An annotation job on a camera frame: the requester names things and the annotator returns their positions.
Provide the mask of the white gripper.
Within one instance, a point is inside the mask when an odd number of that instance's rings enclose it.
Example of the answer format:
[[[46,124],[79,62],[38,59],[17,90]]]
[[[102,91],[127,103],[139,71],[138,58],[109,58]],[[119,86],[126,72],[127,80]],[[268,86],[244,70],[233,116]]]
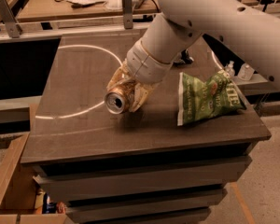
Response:
[[[135,112],[147,101],[171,67],[170,63],[155,60],[145,51],[141,40],[138,40],[128,51],[126,60],[113,74],[106,89],[110,91],[118,85],[133,83],[134,79],[139,81],[134,86],[129,107],[130,112]]]

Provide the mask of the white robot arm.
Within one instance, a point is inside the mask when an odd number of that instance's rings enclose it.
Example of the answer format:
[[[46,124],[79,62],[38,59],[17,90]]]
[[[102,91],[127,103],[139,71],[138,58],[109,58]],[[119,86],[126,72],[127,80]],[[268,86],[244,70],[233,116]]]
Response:
[[[162,82],[176,55],[210,35],[280,91],[280,19],[237,0],[158,0],[161,13],[128,51],[107,86],[108,111],[134,112]]]

